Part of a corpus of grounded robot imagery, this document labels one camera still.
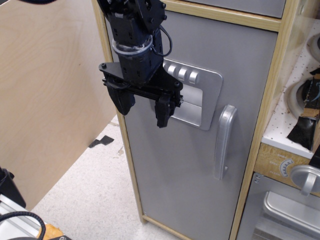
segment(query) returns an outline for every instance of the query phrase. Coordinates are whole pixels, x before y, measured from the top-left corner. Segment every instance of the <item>shelf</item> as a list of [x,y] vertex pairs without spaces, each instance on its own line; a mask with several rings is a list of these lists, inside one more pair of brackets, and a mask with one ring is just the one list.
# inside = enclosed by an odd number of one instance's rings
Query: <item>shelf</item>
[[307,42],[305,43],[296,65],[288,79],[288,82],[284,87],[284,91],[273,112],[261,141],[264,144],[268,144],[308,159],[312,158],[313,153],[302,147],[300,144],[292,142],[287,138],[288,134],[294,128],[298,120],[290,113],[288,109],[286,103],[286,90],[300,80],[312,78],[310,72],[320,67],[320,63],[312,57],[308,48],[308,41],[318,33],[320,33],[319,19],[314,21],[312,29],[307,38]]

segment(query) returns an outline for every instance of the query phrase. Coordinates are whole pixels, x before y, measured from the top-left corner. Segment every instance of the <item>button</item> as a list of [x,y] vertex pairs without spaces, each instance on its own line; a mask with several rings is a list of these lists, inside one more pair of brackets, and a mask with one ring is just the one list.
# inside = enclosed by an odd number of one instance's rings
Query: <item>button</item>
[[176,66],[170,66],[169,68],[168,68],[168,74],[170,74],[171,76],[173,76],[173,77],[175,77],[175,75],[176,75]]
[[198,73],[197,72],[191,72],[189,77],[189,82],[191,84],[197,84],[198,83]]
[[179,73],[178,73],[178,79],[180,80],[180,81],[185,81],[186,80],[186,77],[187,77],[187,70],[186,69],[184,69],[184,68],[181,68],[180,69],[180,71],[179,71]]
[[164,68],[164,70],[166,71],[166,72],[168,72],[168,67],[169,67],[169,65],[170,64],[168,64],[167,62],[163,62],[163,64],[162,64],[162,66],[163,66],[163,68]]

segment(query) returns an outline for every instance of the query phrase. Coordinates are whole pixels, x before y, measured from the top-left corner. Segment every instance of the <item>silver handle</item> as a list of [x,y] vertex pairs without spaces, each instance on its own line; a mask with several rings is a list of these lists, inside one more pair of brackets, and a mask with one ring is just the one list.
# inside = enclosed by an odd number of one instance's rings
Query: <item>silver handle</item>
[[265,194],[263,210],[291,226],[317,237],[320,236],[320,210],[318,209],[270,191]]
[[213,165],[213,177],[217,180],[221,180],[224,176],[227,145],[236,112],[237,109],[234,106],[227,105],[219,118]]
[[292,182],[301,188],[301,195],[320,192],[320,169],[310,165],[297,165],[291,169]]

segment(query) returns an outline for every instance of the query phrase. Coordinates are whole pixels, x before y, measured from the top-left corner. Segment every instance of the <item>refrigerator handle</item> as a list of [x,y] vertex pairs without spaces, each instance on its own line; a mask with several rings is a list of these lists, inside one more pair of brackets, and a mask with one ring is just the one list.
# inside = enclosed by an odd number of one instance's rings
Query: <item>refrigerator handle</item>
[[236,112],[234,106],[226,105],[219,118],[213,164],[213,177],[217,180],[221,180],[224,176],[225,156]]

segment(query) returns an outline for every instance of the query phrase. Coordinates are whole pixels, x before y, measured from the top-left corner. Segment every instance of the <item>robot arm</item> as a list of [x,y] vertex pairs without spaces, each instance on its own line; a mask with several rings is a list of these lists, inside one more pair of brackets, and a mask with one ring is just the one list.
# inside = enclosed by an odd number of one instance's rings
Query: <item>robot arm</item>
[[[182,82],[163,68],[172,42],[161,23],[166,5],[159,0],[97,0],[112,29],[112,48],[119,62],[102,63],[104,85],[118,111],[126,115],[135,104],[134,95],[155,100],[157,126],[166,127],[180,107]],[[163,54],[161,31],[170,40]]]

